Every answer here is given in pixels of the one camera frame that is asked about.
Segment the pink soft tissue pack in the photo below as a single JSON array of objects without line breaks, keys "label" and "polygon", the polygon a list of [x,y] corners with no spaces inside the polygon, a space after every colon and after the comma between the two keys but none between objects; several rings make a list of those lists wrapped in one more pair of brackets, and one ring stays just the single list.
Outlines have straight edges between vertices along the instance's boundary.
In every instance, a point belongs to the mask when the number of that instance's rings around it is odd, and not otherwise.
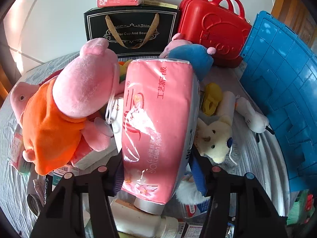
[{"label": "pink soft tissue pack", "polygon": [[135,206],[160,214],[184,176],[199,110],[188,61],[139,59],[127,69],[122,116],[122,189]]}]

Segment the clear floss pick box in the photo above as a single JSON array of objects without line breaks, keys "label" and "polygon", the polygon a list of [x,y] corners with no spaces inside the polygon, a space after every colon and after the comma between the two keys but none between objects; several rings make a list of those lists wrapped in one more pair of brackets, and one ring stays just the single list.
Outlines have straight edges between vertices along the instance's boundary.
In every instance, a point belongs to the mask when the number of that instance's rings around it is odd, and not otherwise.
[{"label": "clear floss pick box", "polygon": [[190,219],[205,214],[208,211],[210,199],[195,205],[182,205],[182,218]]}]

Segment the pink white tissue box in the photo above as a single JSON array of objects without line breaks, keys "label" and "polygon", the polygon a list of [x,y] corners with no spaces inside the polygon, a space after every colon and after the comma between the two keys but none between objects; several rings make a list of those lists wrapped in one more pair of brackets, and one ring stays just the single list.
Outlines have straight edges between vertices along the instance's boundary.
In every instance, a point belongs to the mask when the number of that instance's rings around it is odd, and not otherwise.
[{"label": "pink white tissue box", "polygon": [[73,167],[80,170],[85,170],[97,161],[101,160],[107,156],[110,152],[116,149],[116,142],[114,137],[110,139],[110,145],[107,149],[97,152],[93,150],[85,141],[84,137],[81,137],[81,140],[76,148],[74,155],[72,156],[70,163]]}]

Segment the large white pill bottle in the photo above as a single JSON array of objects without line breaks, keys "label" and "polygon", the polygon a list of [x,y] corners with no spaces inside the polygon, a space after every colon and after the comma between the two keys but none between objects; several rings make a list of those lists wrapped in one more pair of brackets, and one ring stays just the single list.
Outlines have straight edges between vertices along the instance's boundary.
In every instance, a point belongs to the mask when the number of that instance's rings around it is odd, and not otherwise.
[{"label": "large white pill bottle", "polygon": [[162,217],[146,213],[133,204],[114,199],[111,211],[119,232],[136,237],[176,237],[178,220],[173,217]]}]

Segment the cream bear grey fur plush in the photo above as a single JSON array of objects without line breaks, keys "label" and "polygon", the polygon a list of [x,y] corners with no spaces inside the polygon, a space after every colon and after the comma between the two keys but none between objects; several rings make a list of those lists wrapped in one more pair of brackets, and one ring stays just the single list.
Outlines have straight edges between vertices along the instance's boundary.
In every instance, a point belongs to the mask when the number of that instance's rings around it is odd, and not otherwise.
[{"label": "cream bear grey fur plush", "polygon": [[209,125],[198,118],[194,144],[199,154],[210,157],[217,164],[223,163],[229,154],[230,160],[238,165],[232,158],[232,123],[232,118],[227,114]]}]

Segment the teal white medicine box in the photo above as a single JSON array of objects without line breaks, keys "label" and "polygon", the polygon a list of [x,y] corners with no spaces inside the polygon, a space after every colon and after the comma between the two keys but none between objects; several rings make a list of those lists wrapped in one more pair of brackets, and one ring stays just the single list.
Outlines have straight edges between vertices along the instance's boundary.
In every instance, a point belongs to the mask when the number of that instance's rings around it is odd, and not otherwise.
[{"label": "teal white medicine box", "polygon": [[24,143],[21,127],[18,125],[12,138],[8,162],[21,174],[28,175],[31,170],[31,163],[23,158]]}]

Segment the white cardboard tube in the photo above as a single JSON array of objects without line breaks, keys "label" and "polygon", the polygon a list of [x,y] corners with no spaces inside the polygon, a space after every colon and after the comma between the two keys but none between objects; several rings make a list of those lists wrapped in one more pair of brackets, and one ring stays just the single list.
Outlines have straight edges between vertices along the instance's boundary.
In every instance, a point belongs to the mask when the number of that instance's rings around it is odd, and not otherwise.
[{"label": "white cardboard tube", "polygon": [[235,111],[236,97],[234,93],[230,91],[225,91],[223,93],[223,98],[219,102],[216,115],[218,117],[227,116],[231,122],[233,122],[234,111]]}]

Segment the pink pig plush orange dress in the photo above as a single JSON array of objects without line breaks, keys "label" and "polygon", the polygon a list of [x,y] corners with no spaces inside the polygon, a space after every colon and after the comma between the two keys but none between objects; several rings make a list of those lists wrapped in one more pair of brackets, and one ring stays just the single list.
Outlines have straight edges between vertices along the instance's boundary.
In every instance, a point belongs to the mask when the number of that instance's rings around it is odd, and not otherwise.
[{"label": "pink pig plush orange dress", "polygon": [[67,164],[81,140],[97,152],[111,143],[111,109],[119,62],[104,38],[87,41],[79,56],[41,85],[19,82],[10,103],[22,129],[25,161],[46,175]]}]

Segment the blue plastic storage crate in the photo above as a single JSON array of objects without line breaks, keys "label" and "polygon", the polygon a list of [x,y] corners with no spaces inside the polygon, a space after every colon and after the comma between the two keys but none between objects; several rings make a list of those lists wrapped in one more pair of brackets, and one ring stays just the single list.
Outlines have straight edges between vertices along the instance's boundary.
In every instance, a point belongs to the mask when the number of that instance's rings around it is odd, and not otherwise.
[{"label": "blue plastic storage crate", "polygon": [[241,51],[240,82],[269,119],[291,191],[316,188],[316,55],[271,14],[257,14]]}]

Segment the blue dress pig plush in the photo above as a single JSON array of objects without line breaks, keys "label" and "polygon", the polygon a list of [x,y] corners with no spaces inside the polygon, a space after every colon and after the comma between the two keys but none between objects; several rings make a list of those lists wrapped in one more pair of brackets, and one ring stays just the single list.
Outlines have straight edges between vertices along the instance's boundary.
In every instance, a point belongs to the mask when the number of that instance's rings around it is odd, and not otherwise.
[{"label": "blue dress pig plush", "polygon": [[212,56],[216,51],[214,47],[206,48],[200,44],[193,44],[183,39],[181,33],[177,33],[172,37],[171,42],[165,47],[159,58],[190,62],[198,80],[201,82],[211,69],[214,62]]}]

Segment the red hard-shell handbag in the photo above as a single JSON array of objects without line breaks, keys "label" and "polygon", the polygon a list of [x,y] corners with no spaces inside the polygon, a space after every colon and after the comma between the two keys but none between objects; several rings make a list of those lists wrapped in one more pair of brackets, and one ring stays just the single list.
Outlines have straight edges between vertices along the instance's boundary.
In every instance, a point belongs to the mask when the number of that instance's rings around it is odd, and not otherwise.
[{"label": "red hard-shell handbag", "polygon": [[240,0],[182,0],[178,32],[185,40],[214,47],[214,64],[236,68],[251,30]]}]

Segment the black gift box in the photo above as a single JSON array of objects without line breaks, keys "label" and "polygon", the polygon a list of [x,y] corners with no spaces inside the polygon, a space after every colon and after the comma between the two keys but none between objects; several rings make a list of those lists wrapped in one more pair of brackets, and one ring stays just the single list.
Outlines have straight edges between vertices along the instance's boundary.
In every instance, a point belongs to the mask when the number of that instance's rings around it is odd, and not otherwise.
[{"label": "black gift box", "polygon": [[94,8],[84,13],[87,40],[104,38],[119,58],[159,56],[177,33],[180,11],[157,5]]}]

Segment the small gold box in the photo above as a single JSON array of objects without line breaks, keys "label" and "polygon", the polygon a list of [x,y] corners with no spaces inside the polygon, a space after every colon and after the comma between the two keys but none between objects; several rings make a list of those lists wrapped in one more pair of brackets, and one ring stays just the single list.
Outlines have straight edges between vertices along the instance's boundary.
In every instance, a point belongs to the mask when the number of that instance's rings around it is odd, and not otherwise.
[{"label": "small gold box", "polygon": [[158,7],[166,7],[166,8],[171,8],[171,9],[178,9],[178,5],[165,3],[165,2],[160,2],[160,1],[145,0],[144,4],[145,5],[158,6]]}]

